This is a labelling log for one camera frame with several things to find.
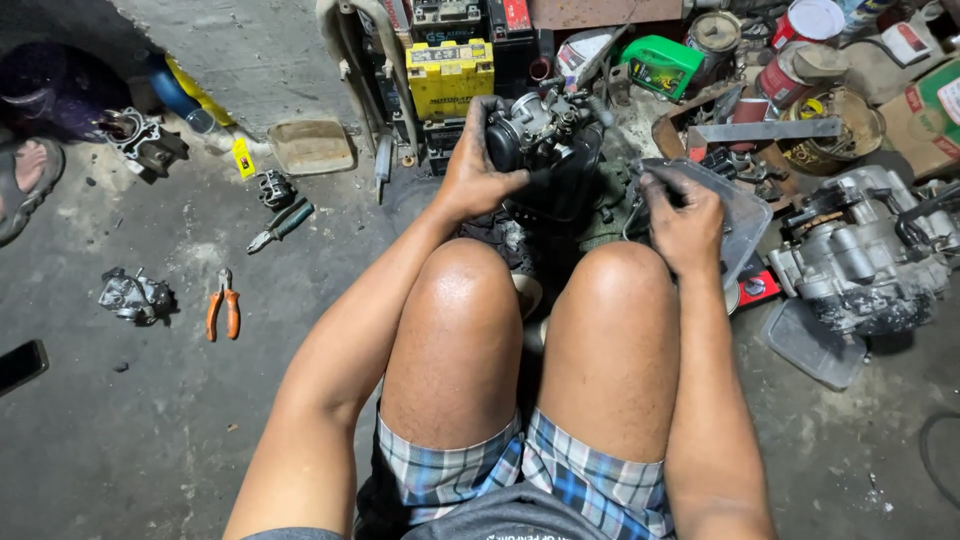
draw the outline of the thigh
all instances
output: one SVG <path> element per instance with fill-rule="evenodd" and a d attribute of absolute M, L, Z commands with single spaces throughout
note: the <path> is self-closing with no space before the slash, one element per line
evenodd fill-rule
<path fill-rule="evenodd" d="M 540 411 L 599 453 L 660 461 L 679 369 L 679 302 L 660 256 L 629 242 L 587 254 L 550 315 Z"/>
<path fill-rule="evenodd" d="M 470 239 L 424 264 L 400 317 L 380 415 L 393 435 L 429 449 L 462 449 L 514 418 L 521 321 L 506 264 Z"/>

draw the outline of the hand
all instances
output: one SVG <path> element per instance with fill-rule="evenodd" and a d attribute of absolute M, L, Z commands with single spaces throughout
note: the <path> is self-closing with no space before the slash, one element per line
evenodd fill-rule
<path fill-rule="evenodd" d="M 506 102 L 497 96 L 476 96 L 470 100 L 464 132 L 446 166 L 444 183 L 431 204 L 457 223 L 494 211 L 508 195 L 530 182 L 527 170 L 496 172 L 487 154 L 487 116 L 506 108 Z"/>
<path fill-rule="evenodd" d="M 684 196 L 686 206 L 674 209 L 666 187 L 650 172 L 640 176 L 650 207 L 653 247 L 678 279 L 720 276 L 720 243 L 724 206 L 720 196 L 669 167 L 656 167 L 657 175 Z"/>

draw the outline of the sandal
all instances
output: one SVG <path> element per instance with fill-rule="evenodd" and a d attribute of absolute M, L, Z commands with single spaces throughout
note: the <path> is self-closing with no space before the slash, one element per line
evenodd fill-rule
<path fill-rule="evenodd" d="M 43 172 L 29 193 L 21 191 L 16 182 L 16 150 L 8 147 L 0 151 L 0 199 L 3 200 L 4 207 L 4 216 L 0 217 L 0 246 L 7 244 L 23 231 L 30 220 L 30 214 L 34 213 L 63 174 L 66 163 L 63 148 L 49 138 L 33 137 L 29 140 L 39 143 L 46 150 Z"/>

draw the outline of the foot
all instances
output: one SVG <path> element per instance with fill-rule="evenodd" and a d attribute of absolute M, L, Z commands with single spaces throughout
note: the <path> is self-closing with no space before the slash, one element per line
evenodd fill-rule
<path fill-rule="evenodd" d="M 16 185 L 20 191 L 30 193 L 40 177 L 43 167 L 47 163 L 47 149 L 35 140 L 28 140 L 16 150 Z M 0 220 L 6 217 L 7 212 L 0 197 Z"/>

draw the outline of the smartphone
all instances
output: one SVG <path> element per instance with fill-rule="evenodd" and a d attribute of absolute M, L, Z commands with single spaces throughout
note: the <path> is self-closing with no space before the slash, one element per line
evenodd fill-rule
<path fill-rule="evenodd" d="M 48 367 L 47 352 L 39 339 L 0 356 L 0 396 L 47 371 Z"/>

